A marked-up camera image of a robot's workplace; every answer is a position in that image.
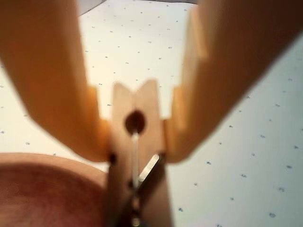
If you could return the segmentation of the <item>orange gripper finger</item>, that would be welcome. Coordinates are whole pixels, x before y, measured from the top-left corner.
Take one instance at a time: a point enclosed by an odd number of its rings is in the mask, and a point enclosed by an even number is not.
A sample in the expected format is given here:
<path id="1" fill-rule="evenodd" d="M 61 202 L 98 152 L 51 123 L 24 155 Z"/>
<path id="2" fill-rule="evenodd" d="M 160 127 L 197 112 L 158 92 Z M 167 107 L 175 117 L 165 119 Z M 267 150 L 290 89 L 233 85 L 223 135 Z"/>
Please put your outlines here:
<path id="1" fill-rule="evenodd" d="M 166 160 L 189 157 L 302 29 L 300 0 L 199 1 L 165 121 Z"/>
<path id="2" fill-rule="evenodd" d="M 86 81 L 74 0 L 3 0 L 0 60 L 29 116 L 79 156 L 109 160 L 109 127 Z"/>

